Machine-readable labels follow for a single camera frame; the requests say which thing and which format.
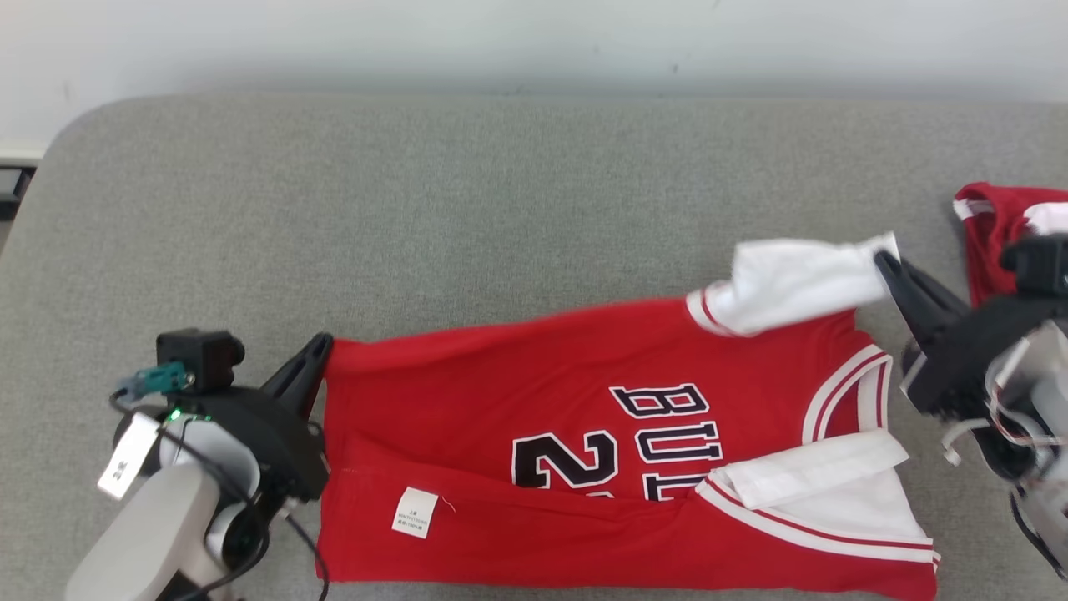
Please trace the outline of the red shorts white trim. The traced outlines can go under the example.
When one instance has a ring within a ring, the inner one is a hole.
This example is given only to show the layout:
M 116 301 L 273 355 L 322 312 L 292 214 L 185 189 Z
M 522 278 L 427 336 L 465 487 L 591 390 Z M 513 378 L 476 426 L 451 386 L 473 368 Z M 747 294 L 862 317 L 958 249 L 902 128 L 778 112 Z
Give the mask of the red shorts white trim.
M 1015 292 L 1002 251 L 1023 237 L 1068 235 L 1068 190 L 975 181 L 958 191 L 953 209 L 964 227 L 965 278 L 971 305 Z

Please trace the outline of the white paper tag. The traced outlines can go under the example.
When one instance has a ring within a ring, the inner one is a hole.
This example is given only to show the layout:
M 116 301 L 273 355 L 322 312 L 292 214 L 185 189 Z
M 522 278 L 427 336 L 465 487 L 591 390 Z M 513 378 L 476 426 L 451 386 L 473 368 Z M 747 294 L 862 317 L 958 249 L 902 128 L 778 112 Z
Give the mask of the white paper tag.
M 140 412 L 131 414 L 126 429 L 117 439 L 109 463 L 104 468 L 97 488 L 104 494 L 121 501 L 134 486 L 150 449 L 155 445 L 161 422 Z

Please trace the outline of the dark object beside sofa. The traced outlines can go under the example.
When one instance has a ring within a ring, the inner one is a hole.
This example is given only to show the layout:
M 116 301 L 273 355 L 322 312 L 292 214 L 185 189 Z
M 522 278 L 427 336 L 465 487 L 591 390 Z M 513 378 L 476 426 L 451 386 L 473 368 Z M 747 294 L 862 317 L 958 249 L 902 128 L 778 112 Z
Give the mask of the dark object beside sofa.
M 0 222 L 15 220 L 37 167 L 0 164 Z

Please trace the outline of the red basketball jersey white sleeves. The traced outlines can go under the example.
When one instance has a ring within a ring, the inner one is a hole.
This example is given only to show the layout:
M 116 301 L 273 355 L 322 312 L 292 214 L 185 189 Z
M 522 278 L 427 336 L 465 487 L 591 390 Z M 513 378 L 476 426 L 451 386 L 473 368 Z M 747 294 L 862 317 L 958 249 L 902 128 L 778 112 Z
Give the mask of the red basketball jersey white sleeves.
M 330 578 L 934 601 L 893 361 L 855 320 L 881 250 L 758 240 L 684 296 L 337 341 Z

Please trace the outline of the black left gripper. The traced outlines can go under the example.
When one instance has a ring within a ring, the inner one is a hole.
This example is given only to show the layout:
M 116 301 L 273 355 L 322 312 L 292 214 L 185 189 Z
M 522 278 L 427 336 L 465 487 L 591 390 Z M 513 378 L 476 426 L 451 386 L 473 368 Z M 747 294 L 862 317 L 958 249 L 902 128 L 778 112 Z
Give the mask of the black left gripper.
M 260 389 L 169 393 L 164 399 L 179 411 L 173 431 L 182 434 L 184 445 L 221 466 L 244 493 L 274 488 L 281 496 L 318 501 L 330 468 L 323 438 L 305 420 L 334 345 L 329 332 L 318 332 Z M 279 400 L 289 400 L 290 410 Z

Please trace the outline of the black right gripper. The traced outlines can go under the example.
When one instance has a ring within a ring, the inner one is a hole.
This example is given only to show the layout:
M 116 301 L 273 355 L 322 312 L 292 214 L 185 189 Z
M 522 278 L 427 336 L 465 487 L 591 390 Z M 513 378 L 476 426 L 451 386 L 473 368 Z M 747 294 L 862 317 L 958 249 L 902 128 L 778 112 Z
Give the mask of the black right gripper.
M 1068 298 L 1003 295 L 978 309 L 888 250 L 874 256 L 915 343 L 904 353 L 904 394 L 918 413 L 976 416 L 995 358 L 1046 321 L 1068 318 Z

